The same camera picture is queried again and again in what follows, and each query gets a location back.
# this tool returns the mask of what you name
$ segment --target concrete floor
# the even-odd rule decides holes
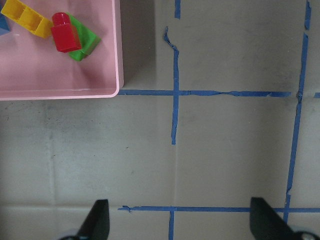
[[[0,102],[1,239],[51,240],[78,228],[96,199],[110,204],[109,240],[168,239],[167,211],[127,206],[284,208],[301,71],[306,78],[290,208],[320,208],[320,2],[311,0],[121,1],[125,90],[172,90],[179,51],[183,91],[274,91]],[[288,223],[320,234],[320,213]],[[248,212],[176,212],[175,240],[253,240]]]

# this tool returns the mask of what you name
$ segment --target blue toy block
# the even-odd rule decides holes
[[[6,34],[10,32],[10,28],[8,26],[6,17],[0,13],[0,35]]]

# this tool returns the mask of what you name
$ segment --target pink tray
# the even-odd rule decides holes
[[[76,62],[43,39],[7,20],[0,35],[0,100],[111,98],[124,84],[120,0],[22,0],[51,19],[69,12],[101,37],[93,53]]]

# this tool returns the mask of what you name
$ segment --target red toy block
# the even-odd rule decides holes
[[[68,53],[82,49],[77,29],[71,24],[68,14],[57,12],[52,16],[52,21],[51,32],[59,52]]]

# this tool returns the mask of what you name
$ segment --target floor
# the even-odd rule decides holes
[[[121,1],[115,98],[0,102],[1,239],[109,199],[109,240],[253,240],[253,196],[320,234],[320,2],[175,3]]]

